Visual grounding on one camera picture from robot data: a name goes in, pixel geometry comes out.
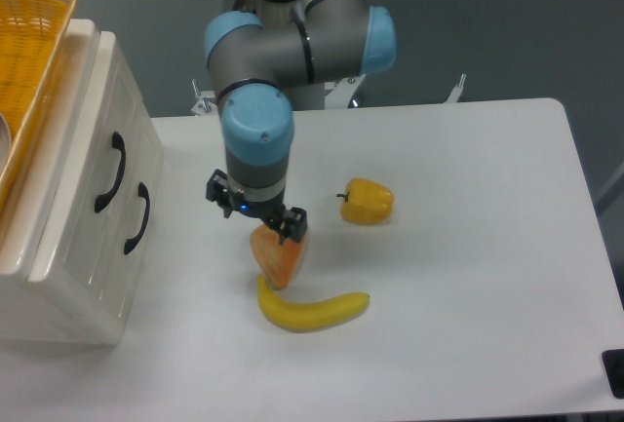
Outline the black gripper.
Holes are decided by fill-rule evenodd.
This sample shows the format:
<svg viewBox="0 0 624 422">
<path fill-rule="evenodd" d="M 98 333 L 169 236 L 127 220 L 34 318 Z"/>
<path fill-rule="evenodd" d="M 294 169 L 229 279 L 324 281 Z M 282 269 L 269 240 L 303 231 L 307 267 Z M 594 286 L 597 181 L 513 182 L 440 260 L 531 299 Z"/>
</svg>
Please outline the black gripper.
<svg viewBox="0 0 624 422">
<path fill-rule="evenodd" d="M 301 243 L 308 230 L 307 212 L 304 209 L 284 206 L 285 190 L 264 201 L 253 201 L 242 193 L 232 192 L 228 188 L 227 174 L 216 169 L 206 184 L 205 198 L 216 203 L 229 218 L 238 212 L 249 218 L 259 219 L 278 235 L 278 243 L 286 241 Z"/>
</svg>

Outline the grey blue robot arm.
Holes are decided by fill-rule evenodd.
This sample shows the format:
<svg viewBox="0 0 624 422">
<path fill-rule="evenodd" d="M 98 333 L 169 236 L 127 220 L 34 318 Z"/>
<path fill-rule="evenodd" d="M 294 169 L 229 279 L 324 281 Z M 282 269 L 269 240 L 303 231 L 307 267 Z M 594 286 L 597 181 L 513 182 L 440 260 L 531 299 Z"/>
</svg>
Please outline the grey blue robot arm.
<svg viewBox="0 0 624 422">
<path fill-rule="evenodd" d="M 268 26 L 259 13 L 233 10 L 204 34 L 226 167 L 206 197 L 225 214 L 261 220 L 280 241 L 300 242 L 303 209 L 284 204 L 294 136 L 287 92 L 390 68 L 397 38 L 390 12 L 367 0 L 264 0 L 285 6 L 287 20 Z"/>
</svg>

